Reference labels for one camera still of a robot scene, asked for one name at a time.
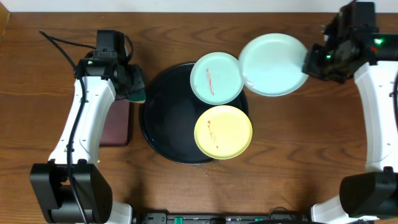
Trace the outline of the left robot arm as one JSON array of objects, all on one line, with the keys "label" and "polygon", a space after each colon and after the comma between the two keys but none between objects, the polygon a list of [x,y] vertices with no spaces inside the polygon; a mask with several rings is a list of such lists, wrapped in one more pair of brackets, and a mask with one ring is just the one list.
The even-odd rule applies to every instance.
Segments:
[{"label": "left robot arm", "polygon": [[75,92],[61,138],[46,163],[35,163],[30,183],[47,223],[132,224],[133,207],[113,200],[98,170],[100,139],[114,101],[146,100],[142,68],[131,65],[129,37],[98,30],[96,46],[72,63]]}]

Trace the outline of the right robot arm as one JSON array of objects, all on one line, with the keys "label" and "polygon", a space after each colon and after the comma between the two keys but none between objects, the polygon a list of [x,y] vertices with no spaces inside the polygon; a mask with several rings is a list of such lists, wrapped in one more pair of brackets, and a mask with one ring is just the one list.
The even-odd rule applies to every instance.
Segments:
[{"label": "right robot arm", "polygon": [[376,25],[373,2],[351,1],[325,27],[302,71],[322,81],[352,78],[364,111],[365,173],[345,177],[336,197],[310,209],[315,223],[365,223],[397,216],[397,35]]}]

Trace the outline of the light blue plate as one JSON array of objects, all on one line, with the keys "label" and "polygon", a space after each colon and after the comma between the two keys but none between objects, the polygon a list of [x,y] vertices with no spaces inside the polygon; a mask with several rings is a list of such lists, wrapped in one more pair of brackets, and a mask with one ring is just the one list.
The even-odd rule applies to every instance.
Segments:
[{"label": "light blue plate", "polygon": [[283,96],[308,79],[302,71],[307,48],[286,34],[265,34],[250,41],[239,54],[244,85],[262,96]]},{"label": "light blue plate", "polygon": [[238,60],[224,52],[202,56],[190,73],[190,85],[196,97],[210,105],[223,105],[235,99],[243,89]]}]

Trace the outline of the green and orange sponge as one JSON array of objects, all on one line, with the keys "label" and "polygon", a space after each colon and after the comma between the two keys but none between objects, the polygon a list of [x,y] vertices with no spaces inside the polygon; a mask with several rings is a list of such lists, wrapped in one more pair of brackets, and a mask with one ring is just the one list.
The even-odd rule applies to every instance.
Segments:
[{"label": "green and orange sponge", "polygon": [[141,88],[139,90],[130,92],[126,99],[133,103],[145,103],[146,102],[145,89]]}]

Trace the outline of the yellow plate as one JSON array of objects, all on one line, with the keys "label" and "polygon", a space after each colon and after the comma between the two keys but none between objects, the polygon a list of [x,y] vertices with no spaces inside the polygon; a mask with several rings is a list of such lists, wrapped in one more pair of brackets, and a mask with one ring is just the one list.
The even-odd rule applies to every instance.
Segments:
[{"label": "yellow plate", "polygon": [[252,124],[248,116],[236,107],[215,106],[198,118],[193,136],[205,155],[213,159],[231,159],[250,145]]}]

